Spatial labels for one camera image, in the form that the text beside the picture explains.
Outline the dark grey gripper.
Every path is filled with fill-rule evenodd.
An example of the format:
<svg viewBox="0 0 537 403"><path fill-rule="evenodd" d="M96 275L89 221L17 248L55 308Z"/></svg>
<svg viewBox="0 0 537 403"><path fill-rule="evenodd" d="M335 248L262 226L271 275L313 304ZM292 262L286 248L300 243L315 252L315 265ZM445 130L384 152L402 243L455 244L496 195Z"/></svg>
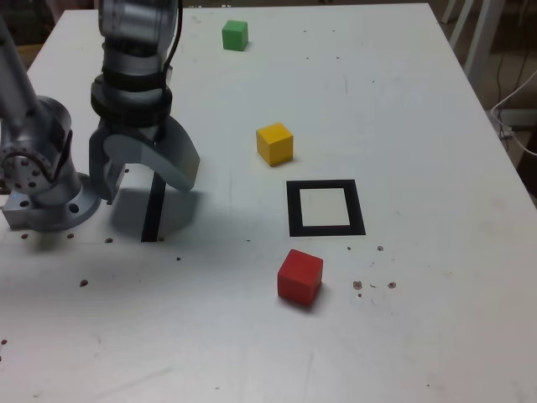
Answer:
<svg viewBox="0 0 537 403"><path fill-rule="evenodd" d="M89 140L90 179L101 199L115 200L125 164L145 165L169 186L188 192L196 182L200 156L173 118L149 127L101 118Z"/></svg>

